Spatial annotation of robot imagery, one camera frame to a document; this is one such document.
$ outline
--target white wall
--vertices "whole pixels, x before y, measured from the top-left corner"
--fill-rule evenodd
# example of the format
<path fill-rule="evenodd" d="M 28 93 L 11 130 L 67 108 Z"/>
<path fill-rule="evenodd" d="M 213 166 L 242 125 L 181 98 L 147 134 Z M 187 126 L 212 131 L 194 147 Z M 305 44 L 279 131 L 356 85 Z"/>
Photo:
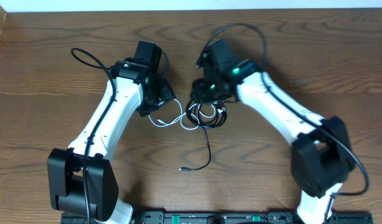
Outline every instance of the white wall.
<path fill-rule="evenodd" d="M 6 12 L 382 7 L 382 0 L 0 0 Z"/>

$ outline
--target wooden table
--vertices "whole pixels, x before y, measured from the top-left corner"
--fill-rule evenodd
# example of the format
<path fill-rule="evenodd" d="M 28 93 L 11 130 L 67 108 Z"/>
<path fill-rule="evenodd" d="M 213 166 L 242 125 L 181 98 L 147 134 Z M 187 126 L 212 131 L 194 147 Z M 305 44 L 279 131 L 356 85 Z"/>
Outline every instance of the wooden table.
<path fill-rule="evenodd" d="M 347 124 L 371 189 L 338 197 L 337 210 L 363 210 L 382 223 L 382 9 L 184 12 L 83 12 L 9 14 L 0 41 L 0 223 L 58 223 L 50 206 L 46 160 L 66 149 L 101 100 L 107 78 L 72 58 L 83 48 L 109 66 L 133 56 L 139 40 L 160 45 L 170 59 L 167 76 L 186 104 L 206 40 L 232 22 L 259 26 L 269 42 L 268 71 L 292 97 L 325 117 Z M 261 60 L 250 30 L 224 33 L 241 57 Z M 178 114 L 169 103 L 154 117 Z M 228 120 L 208 130 L 179 124 L 157 128 L 133 115 L 113 162 L 120 198 L 167 210 L 268 210 L 296 208 L 300 189 L 290 173 L 285 140 L 259 114 L 228 105 Z M 342 191 L 357 191 L 356 169 Z"/>

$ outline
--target black cable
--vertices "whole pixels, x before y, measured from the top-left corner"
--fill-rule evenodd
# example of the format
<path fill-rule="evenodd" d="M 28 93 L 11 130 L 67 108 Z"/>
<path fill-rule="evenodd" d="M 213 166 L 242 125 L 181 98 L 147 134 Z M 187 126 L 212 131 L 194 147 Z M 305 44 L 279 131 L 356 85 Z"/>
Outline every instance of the black cable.
<path fill-rule="evenodd" d="M 230 25 L 227 25 L 223 28 L 221 28 L 219 31 L 215 32 L 212 37 L 208 40 L 208 42 L 205 44 L 205 46 L 203 47 L 202 51 L 201 51 L 201 54 L 199 55 L 199 58 L 197 60 L 197 63 L 199 63 L 203 57 L 203 54 L 204 54 L 204 51 L 205 49 L 209 46 L 210 42 L 218 35 L 220 34 L 221 32 L 223 32 L 224 30 L 227 30 L 231 27 L 236 27 L 236 26 L 243 26 L 243 27 L 247 27 L 255 32 L 257 32 L 262 40 L 262 43 L 263 43 L 263 61 L 261 63 L 261 67 L 262 67 L 262 70 L 265 71 L 266 70 L 266 64 L 267 64 L 267 41 L 266 41 L 266 37 L 264 36 L 263 32 L 261 32 L 261 30 L 259 30 L 257 27 L 255 26 L 252 26 L 250 24 L 245 24 L 245 23 L 234 23 L 234 24 L 230 24 Z"/>
<path fill-rule="evenodd" d="M 312 121 L 310 121 L 309 119 L 307 119 L 305 116 L 301 115 L 299 112 L 297 112 L 294 108 L 290 107 L 287 103 L 285 103 L 284 101 L 282 101 L 280 99 L 280 97 L 278 97 L 272 90 L 271 90 L 271 87 L 267 85 L 266 81 L 265 81 L 265 78 L 264 78 L 264 73 L 266 71 L 266 64 L 267 64 L 267 54 L 268 54 L 268 45 L 267 45 L 267 41 L 266 41 L 266 37 L 264 36 L 263 32 L 261 32 L 257 27 L 255 26 L 252 26 L 250 24 L 244 24 L 244 23 L 236 23 L 236 24 L 230 24 L 222 29 L 220 29 L 219 31 L 217 31 L 216 33 L 214 33 L 212 35 L 212 37 L 208 40 L 208 42 L 205 44 L 203 50 L 201 51 L 201 54 L 197 60 L 197 63 L 200 63 L 202 57 L 203 57 L 203 53 L 205 51 L 205 49 L 209 46 L 209 43 L 221 32 L 223 32 L 224 30 L 227 30 L 228 28 L 231 28 L 231 27 L 234 27 L 234 26 L 245 26 L 245 27 L 248 27 L 250 28 L 251 30 L 255 31 L 256 33 L 259 34 L 261 40 L 262 40 L 262 43 L 263 43 L 263 62 L 262 62 L 262 65 L 261 65 L 261 80 L 263 82 L 263 85 L 264 87 L 267 89 L 267 92 L 269 92 L 278 102 L 280 102 L 280 104 L 282 104 L 283 106 L 285 106 L 289 111 L 291 111 L 292 113 L 294 113 L 298 118 L 300 118 L 301 120 L 303 120 L 304 122 L 306 122 L 307 124 L 311 125 L 312 127 L 318 129 L 323 135 L 325 135 L 326 137 L 328 137 L 331 141 L 337 143 L 338 145 L 340 145 L 342 148 L 344 148 L 344 150 L 346 150 L 349 155 L 353 158 L 353 160 L 357 163 L 357 166 L 360 168 L 361 170 L 361 173 L 363 174 L 363 177 L 364 177 L 364 180 L 365 180 L 365 187 L 363 190 L 359 191 L 359 192 L 338 192 L 338 193 L 333 193 L 331 195 L 331 199 L 328 203 L 328 207 L 327 207 L 327 211 L 325 211 L 325 217 L 327 217 L 328 215 L 328 212 L 330 210 L 330 206 L 333 202 L 333 200 L 335 199 L 335 196 L 336 195 L 341 195 L 341 196 L 358 196 L 358 195 L 362 195 L 364 194 L 366 191 L 368 191 L 369 187 L 370 187 L 370 180 L 369 180 L 369 177 L 368 177 L 368 173 L 366 172 L 363 164 L 361 163 L 361 161 L 357 158 L 357 156 L 349 149 L 346 147 L 346 145 L 344 145 L 344 143 L 342 143 L 339 139 L 337 139 L 335 136 L 333 136 L 331 133 L 329 133 L 328 131 L 324 130 L 323 128 L 321 128 L 319 125 L 313 123 Z"/>
<path fill-rule="evenodd" d="M 99 67 L 96 66 L 96 65 L 92 65 L 92 64 L 89 64 L 87 62 L 84 62 L 82 59 L 78 58 L 75 55 L 75 51 L 76 50 L 81 52 L 81 53 L 84 53 L 87 56 L 89 56 L 91 59 L 93 59 L 99 65 Z M 111 74 L 109 73 L 108 69 L 102 64 L 102 62 L 100 62 L 91 53 L 87 52 L 86 50 L 79 49 L 79 48 L 72 48 L 71 49 L 71 54 L 79 62 L 84 63 L 87 66 L 90 66 L 90 67 L 93 67 L 93 68 L 103 69 L 104 72 L 106 73 L 106 75 L 108 76 L 109 82 L 111 83 L 111 86 L 112 86 L 112 95 L 111 95 L 111 98 L 109 99 L 108 105 L 106 106 L 105 110 L 101 114 L 100 118 L 98 118 L 98 121 L 96 122 L 94 128 L 91 130 L 90 136 L 87 138 L 85 153 L 83 155 L 83 190 L 85 192 L 86 219 L 87 219 L 87 223 L 91 224 L 90 199 L 89 199 L 89 191 L 88 191 L 88 186 L 87 186 L 87 172 L 88 172 L 87 171 L 87 157 L 88 157 L 88 154 L 89 154 L 90 146 L 93 144 L 93 138 L 94 138 L 94 136 L 95 136 L 95 134 L 97 132 L 98 126 L 101 124 L 102 120 L 104 119 L 104 117 L 107 114 L 109 108 L 111 107 L 111 105 L 113 104 L 113 102 L 115 100 L 116 87 L 115 87 L 114 80 L 113 80 Z"/>
<path fill-rule="evenodd" d="M 209 160 L 208 162 L 199 167 L 199 168 L 196 168 L 196 169 L 190 169 L 188 167 L 181 167 L 179 168 L 179 171 L 183 171 L 183 172 L 188 172 L 188 171 L 198 171 L 198 170 L 202 170 L 203 168 L 207 167 L 212 159 L 212 152 L 210 151 L 210 145 L 209 145 L 209 138 L 208 138 L 208 134 L 206 133 L 206 129 L 205 128 L 202 128 L 203 129 L 203 134 L 205 135 L 205 140 L 206 140 L 206 145 L 208 146 L 208 151 L 209 151 Z"/>
<path fill-rule="evenodd" d="M 227 112 L 226 107 L 223 103 L 218 102 L 217 104 L 213 104 L 215 107 L 215 117 L 211 119 L 210 121 L 203 121 L 201 117 L 201 105 L 194 106 L 191 108 L 191 104 L 193 101 L 189 101 L 187 103 L 187 106 L 185 107 L 185 114 L 187 118 L 191 121 L 191 123 L 195 126 L 198 126 L 200 128 L 218 128 L 221 125 L 224 124 L 224 122 L 227 120 Z"/>

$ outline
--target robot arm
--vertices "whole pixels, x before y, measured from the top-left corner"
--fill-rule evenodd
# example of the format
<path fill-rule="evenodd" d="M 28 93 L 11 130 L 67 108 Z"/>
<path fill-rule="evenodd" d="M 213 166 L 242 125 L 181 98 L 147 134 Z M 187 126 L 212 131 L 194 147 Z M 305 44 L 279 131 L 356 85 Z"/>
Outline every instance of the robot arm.
<path fill-rule="evenodd" d="M 193 82 L 191 100 L 209 104 L 235 95 L 268 120 L 292 146 L 292 175 L 302 189 L 298 216 L 304 223 L 322 223 L 328 203 L 332 203 L 330 196 L 346 181 L 355 161 L 316 127 L 336 136 L 350 148 L 343 122 L 338 117 L 324 119 L 303 107 L 282 91 L 266 72 L 259 72 L 259 65 L 233 55 L 224 40 L 205 47 L 201 55 L 197 66 L 203 67 L 204 78 Z M 316 126 L 306 123 L 289 108 Z M 325 146 L 319 149 L 319 143 Z"/>
<path fill-rule="evenodd" d="M 98 126 L 87 159 L 90 215 L 100 222 L 128 224 L 133 213 L 132 206 L 118 200 L 119 188 L 111 167 L 129 118 L 135 110 L 146 116 L 175 98 L 167 81 L 157 74 L 161 52 L 155 44 L 140 41 L 134 58 L 117 61 L 109 69 L 116 97 Z M 106 109 L 112 91 L 108 81 L 103 99 L 84 130 L 67 150 L 53 149 L 49 155 L 50 201 L 56 210 L 86 216 L 84 179 L 76 173 L 82 168 L 91 130 Z"/>
<path fill-rule="evenodd" d="M 266 87 L 262 83 L 262 78 L 271 87 L 278 97 L 285 101 L 289 106 L 304 115 L 317 125 L 322 125 L 320 122 L 324 118 L 321 115 L 315 114 L 303 107 L 296 100 L 282 91 L 269 77 L 268 73 L 256 72 L 246 77 L 242 84 L 237 86 L 237 93 L 242 103 L 252 107 L 260 113 L 271 125 L 273 125 L 279 133 L 285 138 L 288 144 L 292 144 L 298 140 L 300 133 L 309 134 L 315 128 L 303 122 L 294 113 L 290 112 L 280 102 L 277 101 L 271 94 L 268 93 Z M 324 214 L 330 201 L 330 195 L 338 192 L 342 183 L 336 183 L 329 188 L 323 197 L 312 197 L 302 190 L 300 205 L 297 208 L 298 216 L 304 223 L 321 224 L 324 219 Z"/>

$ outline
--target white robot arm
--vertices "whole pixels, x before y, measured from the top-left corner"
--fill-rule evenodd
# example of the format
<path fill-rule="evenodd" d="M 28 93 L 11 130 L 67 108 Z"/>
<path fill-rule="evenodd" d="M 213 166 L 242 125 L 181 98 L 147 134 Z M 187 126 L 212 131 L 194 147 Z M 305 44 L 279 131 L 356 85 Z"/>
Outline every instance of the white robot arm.
<path fill-rule="evenodd" d="M 119 189 L 111 163 L 133 112 L 137 110 L 146 116 L 175 98 L 168 82 L 157 73 L 161 54 L 167 67 L 169 60 L 157 45 L 140 41 L 134 58 L 119 60 L 107 70 L 88 52 L 75 49 L 96 60 L 100 67 L 82 61 L 73 50 L 77 60 L 103 68 L 110 81 L 101 103 L 76 140 L 66 151 L 53 149 L 50 153 L 47 160 L 50 201 L 56 210 L 88 216 L 99 223 L 128 224 L 133 208 L 118 199 Z M 87 167 L 83 178 L 75 175 L 82 167 Z"/>
<path fill-rule="evenodd" d="M 90 157 L 97 155 L 98 157 L 109 160 L 110 163 L 112 163 L 116 145 L 123 133 L 124 127 L 137 107 L 140 106 L 143 96 L 142 85 L 135 84 L 131 79 L 118 77 L 114 82 L 116 86 L 115 102 L 112 104 L 104 120 L 101 122 L 89 150 Z M 94 128 L 98 118 L 106 108 L 111 94 L 112 87 L 108 81 L 103 99 L 93 116 L 80 135 L 68 147 L 73 148 L 74 153 L 84 155 L 87 138 L 89 137 L 91 130 Z M 132 206 L 118 199 L 112 215 L 109 220 L 104 223 L 128 224 L 132 213 Z"/>
<path fill-rule="evenodd" d="M 289 106 L 304 115 L 317 125 L 321 125 L 322 116 L 315 114 L 303 107 L 296 100 L 282 91 L 269 77 L 268 73 L 264 72 L 263 78 L 271 87 L 278 97 L 285 101 Z M 308 134 L 315 128 L 303 122 L 294 113 L 290 112 L 284 105 L 280 104 L 271 94 L 268 93 L 266 87 L 262 83 L 261 73 L 256 72 L 246 77 L 244 82 L 237 86 L 238 97 L 242 103 L 252 107 L 260 113 L 270 124 L 272 124 L 285 138 L 288 144 L 292 144 L 297 140 L 300 133 Z M 308 224 L 321 224 L 324 220 L 324 214 L 327 209 L 330 195 L 337 192 L 342 183 L 337 183 L 329 188 L 325 196 L 321 198 L 311 197 L 302 191 L 300 205 L 297 208 L 297 214 Z"/>

